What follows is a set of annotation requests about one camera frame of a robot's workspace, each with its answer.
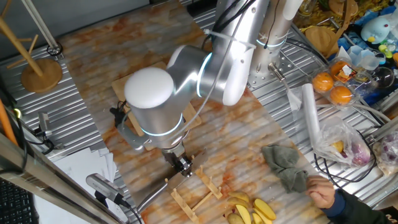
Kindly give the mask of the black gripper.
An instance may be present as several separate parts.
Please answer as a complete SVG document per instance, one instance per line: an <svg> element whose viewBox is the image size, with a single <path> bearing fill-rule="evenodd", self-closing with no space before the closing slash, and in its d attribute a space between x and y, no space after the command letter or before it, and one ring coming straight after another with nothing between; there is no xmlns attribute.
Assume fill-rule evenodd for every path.
<svg viewBox="0 0 398 224"><path fill-rule="evenodd" d="M185 177L192 176L192 162L188 159L182 143L169 149L162 149L162 154L165 160L179 173Z"/></svg>

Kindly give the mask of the person's bare hand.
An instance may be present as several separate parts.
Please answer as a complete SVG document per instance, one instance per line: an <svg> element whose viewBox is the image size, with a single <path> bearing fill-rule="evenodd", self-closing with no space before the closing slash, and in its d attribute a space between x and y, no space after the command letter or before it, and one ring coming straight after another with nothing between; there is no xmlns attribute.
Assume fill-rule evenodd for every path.
<svg viewBox="0 0 398 224"><path fill-rule="evenodd" d="M333 184L319 175L308 177L306 194L320 209L331 208L335 202L335 189Z"/></svg>

